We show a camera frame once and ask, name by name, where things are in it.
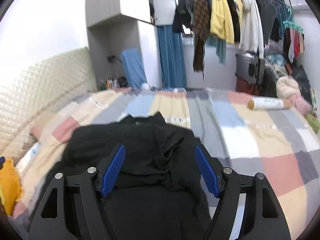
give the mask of blue covered chair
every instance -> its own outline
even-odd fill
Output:
[[[147,83],[142,58],[137,49],[125,49],[120,58],[130,87],[140,88],[143,83]]]

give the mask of quilted headboard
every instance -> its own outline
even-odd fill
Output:
[[[27,67],[0,85],[0,156],[15,163],[35,142],[31,124],[72,98],[97,90],[87,47]]]

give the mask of orange plush toy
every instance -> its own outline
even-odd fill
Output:
[[[14,205],[20,200],[23,190],[13,160],[0,158],[0,199],[8,216],[12,216]]]

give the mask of brown patterned scarf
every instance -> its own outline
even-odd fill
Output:
[[[210,12],[207,0],[195,0],[193,14],[193,33],[195,35],[193,71],[203,73],[205,54],[204,43],[209,36],[210,29]]]

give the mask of metal screw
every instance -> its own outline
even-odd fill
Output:
[[[264,179],[265,176],[262,173],[257,173],[257,177],[258,179]]]
[[[63,177],[63,174],[61,172],[57,173],[55,176],[54,176],[56,179],[61,179]]]
[[[89,169],[88,169],[88,172],[89,173],[95,173],[96,172],[96,167],[90,167]]]
[[[223,172],[225,173],[225,174],[230,174],[231,172],[232,172],[232,169],[230,169],[230,168],[224,168],[223,169]]]

